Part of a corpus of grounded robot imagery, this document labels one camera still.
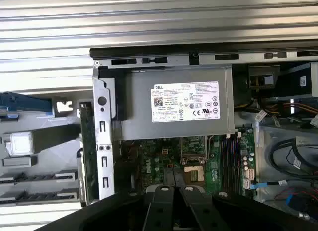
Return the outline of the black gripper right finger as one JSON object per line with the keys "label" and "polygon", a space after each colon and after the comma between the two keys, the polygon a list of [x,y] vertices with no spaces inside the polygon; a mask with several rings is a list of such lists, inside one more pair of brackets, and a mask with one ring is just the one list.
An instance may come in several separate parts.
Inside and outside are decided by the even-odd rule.
{"label": "black gripper right finger", "polygon": [[192,216],[199,231],[316,231],[318,225],[242,195],[221,191],[209,196],[201,186],[184,182],[183,174],[173,171],[186,205],[183,218]]}

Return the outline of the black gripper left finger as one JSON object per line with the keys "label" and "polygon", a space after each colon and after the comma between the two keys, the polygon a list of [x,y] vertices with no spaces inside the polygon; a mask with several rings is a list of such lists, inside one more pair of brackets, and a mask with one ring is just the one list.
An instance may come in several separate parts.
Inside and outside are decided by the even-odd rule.
{"label": "black gripper left finger", "polygon": [[170,231],[175,184],[152,185],[144,195],[118,192],[39,228],[41,231]]}

